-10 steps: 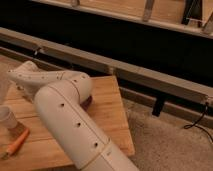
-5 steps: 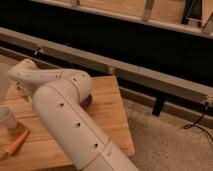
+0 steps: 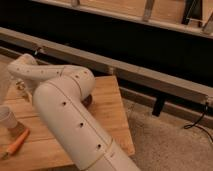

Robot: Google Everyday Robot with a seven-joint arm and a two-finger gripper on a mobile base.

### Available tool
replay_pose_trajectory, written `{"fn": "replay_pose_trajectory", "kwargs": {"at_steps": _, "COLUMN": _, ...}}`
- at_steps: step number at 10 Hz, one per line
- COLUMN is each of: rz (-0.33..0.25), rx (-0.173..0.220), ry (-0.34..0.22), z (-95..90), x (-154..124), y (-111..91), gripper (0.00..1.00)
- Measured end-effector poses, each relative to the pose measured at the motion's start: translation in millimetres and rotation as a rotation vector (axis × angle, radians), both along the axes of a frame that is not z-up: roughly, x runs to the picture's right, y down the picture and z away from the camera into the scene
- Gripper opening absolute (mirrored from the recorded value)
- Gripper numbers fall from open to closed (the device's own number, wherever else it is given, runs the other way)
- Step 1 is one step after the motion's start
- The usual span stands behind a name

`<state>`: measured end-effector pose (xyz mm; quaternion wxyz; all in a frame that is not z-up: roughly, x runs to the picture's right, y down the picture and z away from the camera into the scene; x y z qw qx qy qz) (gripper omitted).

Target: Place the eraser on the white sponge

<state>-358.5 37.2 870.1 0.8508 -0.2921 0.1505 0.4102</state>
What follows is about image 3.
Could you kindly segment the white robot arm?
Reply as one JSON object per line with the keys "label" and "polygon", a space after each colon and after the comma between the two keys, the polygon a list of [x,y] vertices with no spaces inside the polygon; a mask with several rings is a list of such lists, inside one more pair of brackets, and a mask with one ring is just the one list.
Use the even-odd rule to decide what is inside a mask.
{"label": "white robot arm", "polygon": [[8,71],[23,80],[39,117],[80,171],[140,171],[83,105],[95,86],[90,69],[40,65],[23,54]]}

